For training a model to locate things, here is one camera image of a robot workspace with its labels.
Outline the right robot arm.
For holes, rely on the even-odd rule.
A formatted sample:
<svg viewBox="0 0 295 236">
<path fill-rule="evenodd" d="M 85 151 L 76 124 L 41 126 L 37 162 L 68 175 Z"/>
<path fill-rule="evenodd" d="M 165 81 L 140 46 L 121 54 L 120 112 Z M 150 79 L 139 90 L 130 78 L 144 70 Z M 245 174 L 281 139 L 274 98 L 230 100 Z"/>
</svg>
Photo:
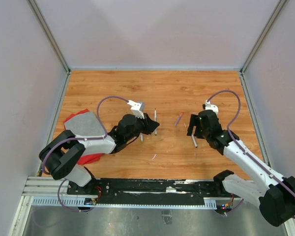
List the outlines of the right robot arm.
<svg viewBox="0 0 295 236">
<path fill-rule="evenodd" d="M 295 177 L 285 177 L 260 160 L 230 129 L 223 129 L 217 114 L 203 110 L 190 116 L 187 135 L 207 141 L 212 149 L 236 163 L 251 179 L 230 170 L 214 176 L 213 191 L 223 197 L 237 195 L 260 210 L 273 226 L 295 218 Z"/>
</svg>

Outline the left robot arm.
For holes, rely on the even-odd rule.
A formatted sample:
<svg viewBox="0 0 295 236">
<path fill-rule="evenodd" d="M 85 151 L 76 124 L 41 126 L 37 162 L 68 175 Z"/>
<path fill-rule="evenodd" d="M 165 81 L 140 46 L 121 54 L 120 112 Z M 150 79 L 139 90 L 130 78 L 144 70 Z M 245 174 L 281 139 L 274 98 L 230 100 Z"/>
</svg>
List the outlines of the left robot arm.
<svg viewBox="0 0 295 236">
<path fill-rule="evenodd" d="M 120 152 L 130 140 L 138 138 L 140 134 L 152 134 L 159 125 L 160 123 L 144 113 L 143 118 L 131 114 L 124 115 L 118 125 L 100 140 L 75 135 L 71 130 L 65 130 L 39 153 L 39 159 L 44 164 L 42 170 L 48 170 L 54 180 L 64 178 L 77 184 L 84 194 L 91 194 L 95 190 L 94 177 L 85 167 L 78 164 L 79 159 L 90 154 Z"/>
</svg>

